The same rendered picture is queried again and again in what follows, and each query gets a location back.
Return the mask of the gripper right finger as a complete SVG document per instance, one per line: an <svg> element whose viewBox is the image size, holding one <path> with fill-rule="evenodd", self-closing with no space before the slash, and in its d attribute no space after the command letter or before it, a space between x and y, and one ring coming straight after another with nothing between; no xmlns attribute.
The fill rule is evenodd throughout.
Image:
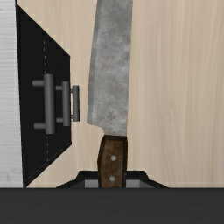
<svg viewBox="0 0 224 224"><path fill-rule="evenodd" d="M165 188L165 185L150 179L145 171L127 171L125 184L127 188Z"/></svg>

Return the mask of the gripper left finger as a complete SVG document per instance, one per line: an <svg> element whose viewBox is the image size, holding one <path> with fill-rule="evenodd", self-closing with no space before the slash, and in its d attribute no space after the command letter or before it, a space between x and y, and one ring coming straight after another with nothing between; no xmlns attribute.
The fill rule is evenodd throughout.
<svg viewBox="0 0 224 224"><path fill-rule="evenodd" d="M79 171L75 179L59 185L59 188L98 188L98 171Z"/></svg>

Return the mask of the cabinet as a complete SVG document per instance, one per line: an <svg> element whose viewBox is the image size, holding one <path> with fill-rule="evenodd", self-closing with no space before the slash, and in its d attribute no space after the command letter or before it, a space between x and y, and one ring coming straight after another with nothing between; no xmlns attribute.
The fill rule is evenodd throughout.
<svg viewBox="0 0 224 224"><path fill-rule="evenodd" d="M18 0L0 0L0 188L27 187L72 145L70 56Z"/></svg>

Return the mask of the brown-handled steel knife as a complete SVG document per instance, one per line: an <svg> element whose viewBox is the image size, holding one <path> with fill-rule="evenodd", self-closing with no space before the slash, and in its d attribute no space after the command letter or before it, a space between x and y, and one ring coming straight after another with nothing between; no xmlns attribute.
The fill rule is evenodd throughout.
<svg viewBox="0 0 224 224"><path fill-rule="evenodd" d="M97 0L87 122L103 131L99 187L125 187L133 0Z"/></svg>

